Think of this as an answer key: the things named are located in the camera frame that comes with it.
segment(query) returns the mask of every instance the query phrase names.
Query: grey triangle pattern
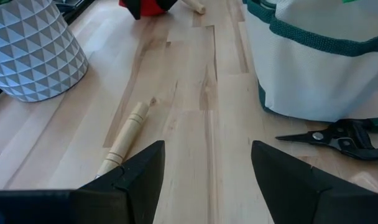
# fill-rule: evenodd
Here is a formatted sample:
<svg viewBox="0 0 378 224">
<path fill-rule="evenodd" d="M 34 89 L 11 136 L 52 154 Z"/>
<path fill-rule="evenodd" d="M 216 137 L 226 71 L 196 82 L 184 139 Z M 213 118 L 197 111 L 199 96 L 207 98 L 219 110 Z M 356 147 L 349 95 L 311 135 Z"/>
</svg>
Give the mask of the grey triangle pattern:
<svg viewBox="0 0 378 224">
<path fill-rule="evenodd" d="M 0 5 L 0 88 L 21 101 L 68 90 L 88 61 L 52 0 Z"/>
</svg>

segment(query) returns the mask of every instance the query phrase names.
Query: tool bag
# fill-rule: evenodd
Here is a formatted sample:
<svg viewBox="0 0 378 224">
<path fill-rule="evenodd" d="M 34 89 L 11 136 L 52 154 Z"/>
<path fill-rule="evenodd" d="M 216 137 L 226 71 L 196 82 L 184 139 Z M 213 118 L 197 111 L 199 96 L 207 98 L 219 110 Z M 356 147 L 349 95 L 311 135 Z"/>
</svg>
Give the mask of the tool bag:
<svg viewBox="0 0 378 224">
<path fill-rule="evenodd" d="M 247 0 L 267 109 L 336 121 L 378 90 L 378 0 Z"/>
</svg>

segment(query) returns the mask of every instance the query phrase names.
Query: green strap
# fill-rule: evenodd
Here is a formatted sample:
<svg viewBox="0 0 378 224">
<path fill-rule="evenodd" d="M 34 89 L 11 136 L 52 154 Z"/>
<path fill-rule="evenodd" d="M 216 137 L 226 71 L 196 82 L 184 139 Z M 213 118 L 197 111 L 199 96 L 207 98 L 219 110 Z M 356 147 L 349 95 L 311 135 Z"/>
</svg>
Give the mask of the green strap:
<svg viewBox="0 0 378 224">
<path fill-rule="evenodd" d="M 331 54 L 357 57 L 378 52 L 378 37 L 365 42 L 334 39 L 297 28 L 275 17 L 275 10 L 266 9 L 259 0 L 247 0 L 247 10 L 261 21 L 270 24 L 269 29 L 276 35 L 294 40 L 299 44 Z"/>
</svg>

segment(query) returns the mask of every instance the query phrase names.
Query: wooden stick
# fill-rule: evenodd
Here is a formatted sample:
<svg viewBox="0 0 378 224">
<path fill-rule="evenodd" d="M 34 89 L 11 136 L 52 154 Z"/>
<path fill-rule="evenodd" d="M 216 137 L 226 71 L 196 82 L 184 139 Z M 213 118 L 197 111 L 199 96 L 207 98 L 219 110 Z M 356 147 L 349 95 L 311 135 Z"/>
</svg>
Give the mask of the wooden stick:
<svg viewBox="0 0 378 224">
<path fill-rule="evenodd" d="M 117 166 L 122 164 L 125 158 L 129 146 L 132 144 L 134 138 L 139 132 L 143 121 L 145 120 L 149 106 L 145 103 L 138 103 L 129 115 L 126 123 L 121 128 L 119 135 L 114 141 L 109 154 L 106 156 L 102 163 L 101 168 L 95 178 L 102 176 L 103 174 L 111 171 Z"/>
<path fill-rule="evenodd" d="M 201 15 L 203 15 L 206 12 L 206 8 L 204 7 L 204 5 L 202 5 L 202 3 L 198 2 L 197 0 L 182 0 L 182 1 Z"/>
</svg>

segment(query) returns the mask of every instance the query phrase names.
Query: wooden workbench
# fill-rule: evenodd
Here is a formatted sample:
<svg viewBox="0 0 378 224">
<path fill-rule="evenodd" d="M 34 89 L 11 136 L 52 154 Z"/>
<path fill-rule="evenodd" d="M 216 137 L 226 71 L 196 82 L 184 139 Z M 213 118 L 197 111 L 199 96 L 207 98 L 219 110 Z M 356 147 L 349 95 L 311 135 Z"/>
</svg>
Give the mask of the wooden workbench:
<svg viewBox="0 0 378 224">
<path fill-rule="evenodd" d="M 263 112 L 240 1 L 203 3 L 204 16 L 178 2 L 135 21 L 117 0 L 95 1 L 71 25 L 90 61 L 82 81 L 40 103 L 0 97 L 0 189 L 91 181 L 144 101 L 149 117 L 129 156 L 166 141 L 155 223 L 272 223 L 252 170 L 255 139 L 378 192 L 378 162 L 274 139 L 323 126 Z M 378 92 L 354 115 L 365 111 L 378 116 Z"/>
</svg>

